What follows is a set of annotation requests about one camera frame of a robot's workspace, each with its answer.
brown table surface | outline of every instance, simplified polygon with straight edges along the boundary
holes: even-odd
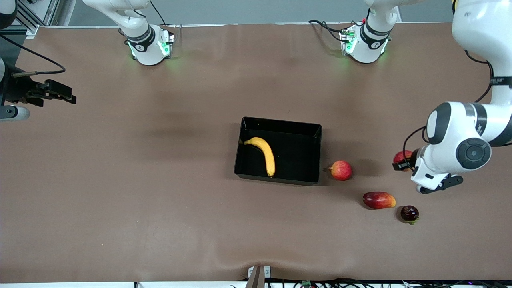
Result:
[[[430,195],[391,167],[438,104],[487,86],[487,66],[466,58],[450,24],[397,25],[371,65],[342,57],[319,26],[177,38],[175,57],[154,67],[130,59],[117,29],[40,29],[26,41],[66,66],[51,78],[78,104],[47,101],[2,123],[1,282],[238,280],[254,264],[276,278],[510,278],[510,148]],[[25,52],[17,65],[54,69]],[[347,160],[353,179],[239,179],[243,116],[321,124],[322,167]],[[416,135],[409,147],[420,145]],[[366,209],[370,191],[417,206],[420,221]]]

gray floor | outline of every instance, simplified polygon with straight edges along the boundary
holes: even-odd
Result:
[[[362,0],[153,0],[165,21],[171,24],[260,24],[306,22],[350,22],[366,16]],[[451,21],[450,0],[429,0],[402,6],[405,22]],[[151,8],[142,11],[150,23],[161,23]],[[113,25],[105,15],[77,0],[70,26]]]

metal bracket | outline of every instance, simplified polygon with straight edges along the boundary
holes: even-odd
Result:
[[[270,267],[265,266],[265,268],[268,267],[268,273],[270,275]],[[250,274],[249,274],[249,280],[247,281],[247,285],[245,285],[245,288],[265,288],[265,272],[264,269],[261,266],[253,266],[249,268]]]
[[[27,30],[27,33],[25,34],[25,39],[34,39],[37,32],[39,31],[39,25],[36,25],[35,26],[35,30],[31,31],[31,30]]]
[[[248,278],[251,277],[251,274],[252,274],[252,271],[254,270],[254,267],[255,266],[249,268],[249,271],[248,271],[248,274],[247,274]],[[265,278],[270,278],[270,266],[264,266],[263,270],[265,271]]]

red apple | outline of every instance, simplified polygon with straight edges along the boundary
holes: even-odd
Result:
[[[406,150],[406,158],[410,158],[413,155],[412,151]],[[396,153],[395,157],[393,158],[393,163],[400,163],[404,160],[403,157],[403,151],[400,151]],[[407,168],[402,171],[410,171],[411,169]]]
[[[362,197],[366,206],[372,209],[392,208],[396,206],[395,197],[387,192],[368,192]]]
[[[346,161],[336,161],[331,167],[329,167],[332,177],[336,180],[345,181],[352,177],[352,167]]]

apple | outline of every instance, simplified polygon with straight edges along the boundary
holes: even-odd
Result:
[[[346,181],[352,177],[352,167],[346,161],[336,161],[331,167],[329,167],[331,175],[334,179],[340,181]]]
[[[411,156],[413,156],[413,152],[409,151],[409,150],[406,150],[406,158],[410,158]],[[395,157],[393,158],[393,163],[400,163],[403,160],[404,160],[403,151],[400,151],[400,152],[395,154]],[[402,171],[410,171],[410,170],[411,169],[407,168],[407,169],[404,169]]]

